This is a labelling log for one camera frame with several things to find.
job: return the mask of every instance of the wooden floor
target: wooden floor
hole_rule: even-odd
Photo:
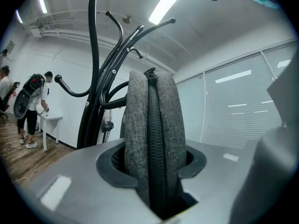
[[[26,186],[29,180],[73,150],[47,137],[48,150],[44,151],[43,133],[38,131],[33,139],[37,148],[27,149],[19,143],[16,121],[13,115],[9,115],[5,125],[0,119],[0,155],[12,181]]]

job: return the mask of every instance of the white table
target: white table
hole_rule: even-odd
[[[58,120],[57,125],[56,125],[56,143],[58,143],[59,140],[59,129],[60,129],[60,121],[63,118],[62,115],[55,114],[51,112],[43,112],[42,114],[38,114],[38,116],[41,118],[40,124],[38,131],[42,131],[42,126],[43,126],[43,149],[44,151],[47,151],[47,123],[49,120]],[[25,124],[25,130],[26,130],[26,135],[28,136],[28,130],[27,130],[27,122]]]

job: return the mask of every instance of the fan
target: fan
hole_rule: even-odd
[[[111,120],[112,120],[111,110],[105,110],[104,117],[103,117],[101,127],[100,127],[97,144],[106,143],[108,141],[110,131],[114,127],[114,124]]]

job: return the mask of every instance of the chair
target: chair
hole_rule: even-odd
[[[8,104],[8,100],[9,100],[11,94],[15,91],[15,89],[19,87],[19,85],[20,85],[20,82],[15,82],[14,85],[13,85],[13,87],[9,90],[9,92],[7,93],[7,95],[4,97],[2,103],[0,104],[0,110],[1,111],[4,112],[5,110],[7,110],[7,108],[8,108],[8,105],[7,105]],[[5,124],[5,119],[3,118],[3,116],[6,116],[6,119],[8,119],[8,115],[6,113],[0,112],[0,117],[1,117],[1,119],[3,119],[4,124]]]

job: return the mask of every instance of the ceiling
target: ceiling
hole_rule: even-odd
[[[118,40],[118,30],[105,16],[106,11],[121,23],[124,36],[139,25],[145,29],[153,26],[148,22],[160,0],[97,0],[97,33],[111,43]],[[42,29],[63,29],[77,33],[88,32],[88,0],[45,0],[48,13],[42,14],[38,0],[26,0],[19,9],[24,26]],[[124,16],[131,23],[122,22]],[[141,39],[136,47],[144,54],[177,70],[175,61],[180,56],[192,57],[199,49],[215,39],[227,40],[254,27],[276,19],[278,11],[261,6],[251,0],[177,0],[164,20],[176,18],[175,24],[161,28]]]

